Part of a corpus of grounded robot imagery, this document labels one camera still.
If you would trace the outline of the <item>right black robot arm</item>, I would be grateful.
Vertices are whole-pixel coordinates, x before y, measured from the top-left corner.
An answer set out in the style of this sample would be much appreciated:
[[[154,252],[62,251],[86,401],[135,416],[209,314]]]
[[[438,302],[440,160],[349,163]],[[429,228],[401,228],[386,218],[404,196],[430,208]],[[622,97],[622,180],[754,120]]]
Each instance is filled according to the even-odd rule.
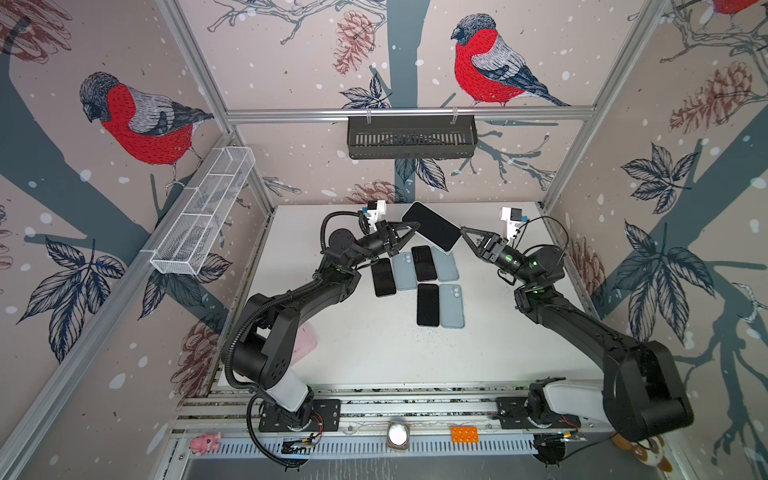
[[[602,371],[601,386],[572,387],[563,399],[546,386],[544,397],[552,411],[608,423],[630,441],[693,424],[693,408],[666,346],[642,343],[598,322],[556,289],[565,275],[561,247],[544,244],[522,253],[495,232],[466,226],[460,232],[478,259],[519,281],[514,300],[520,313],[560,335]]]

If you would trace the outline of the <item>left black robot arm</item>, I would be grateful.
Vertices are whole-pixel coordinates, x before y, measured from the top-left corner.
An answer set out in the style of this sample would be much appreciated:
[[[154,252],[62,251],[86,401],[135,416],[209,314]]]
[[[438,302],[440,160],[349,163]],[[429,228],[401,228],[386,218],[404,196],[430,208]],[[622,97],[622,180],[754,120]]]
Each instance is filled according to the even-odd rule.
[[[259,441],[253,408],[272,407],[286,427],[311,424],[314,392],[290,370],[299,328],[348,299],[360,282],[361,270],[379,263],[383,254],[399,254],[420,227],[417,222],[378,220],[373,226],[365,222],[362,211],[328,214],[320,226],[322,258],[311,280],[280,295],[249,297],[221,347],[227,383],[251,394],[245,416],[251,441],[286,471],[298,471],[306,462],[281,458]]]

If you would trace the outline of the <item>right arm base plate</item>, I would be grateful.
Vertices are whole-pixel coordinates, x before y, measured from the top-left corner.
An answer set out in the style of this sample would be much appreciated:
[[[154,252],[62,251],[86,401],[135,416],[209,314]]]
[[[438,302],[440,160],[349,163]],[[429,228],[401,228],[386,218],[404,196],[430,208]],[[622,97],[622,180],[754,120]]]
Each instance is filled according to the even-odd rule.
[[[580,429],[577,416],[554,412],[545,400],[535,397],[497,397],[496,418],[503,429]]]

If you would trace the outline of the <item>black phone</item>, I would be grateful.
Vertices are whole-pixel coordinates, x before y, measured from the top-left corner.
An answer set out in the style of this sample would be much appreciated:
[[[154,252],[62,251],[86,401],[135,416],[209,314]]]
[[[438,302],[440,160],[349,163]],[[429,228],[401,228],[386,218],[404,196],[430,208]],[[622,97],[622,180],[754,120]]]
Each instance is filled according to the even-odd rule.
[[[411,248],[414,269],[419,282],[431,282],[438,279],[431,248],[427,245]]]
[[[401,220],[418,223],[417,233],[446,254],[451,253],[461,239],[457,225],[420,202],[414,202]]]
[[[397,293],[396,282],[389,258],[381,258],[371,267],[376,297],[387,297]]]

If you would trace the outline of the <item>grey-blue phone case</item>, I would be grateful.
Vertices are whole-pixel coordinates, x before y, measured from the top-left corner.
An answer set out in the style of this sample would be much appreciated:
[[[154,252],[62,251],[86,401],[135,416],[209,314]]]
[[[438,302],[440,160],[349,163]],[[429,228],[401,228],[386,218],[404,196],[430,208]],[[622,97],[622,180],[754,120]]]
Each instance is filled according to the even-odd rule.
[[[453,254],[445,253],[438,247],[432,247],[431,252],[437,279],[442,283],[457,281],[460,275]]]

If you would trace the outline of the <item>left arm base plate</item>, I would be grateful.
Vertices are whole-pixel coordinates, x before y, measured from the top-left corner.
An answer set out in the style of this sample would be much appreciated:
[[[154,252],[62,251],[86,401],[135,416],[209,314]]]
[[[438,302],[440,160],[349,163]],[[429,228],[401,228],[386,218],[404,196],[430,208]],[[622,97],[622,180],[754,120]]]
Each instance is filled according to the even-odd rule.
[[[341,402],[314,399],[305,402],[297,412],[267,403],[258,414],[260,433],[336,432],[339,428]]]

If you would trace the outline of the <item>light-blue phone case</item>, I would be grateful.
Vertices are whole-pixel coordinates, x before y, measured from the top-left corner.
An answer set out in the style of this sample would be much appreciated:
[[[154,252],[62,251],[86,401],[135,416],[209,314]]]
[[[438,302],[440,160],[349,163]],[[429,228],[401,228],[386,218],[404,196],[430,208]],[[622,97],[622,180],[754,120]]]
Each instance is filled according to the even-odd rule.
[[[401,252],[391,259],[391,266],[398,291],[416,290],[418,279],[413,257],[409,252]]]
[[[440,325],[443,328],[462,329],[465,326],[464,304],[461,286],[439,285]]]

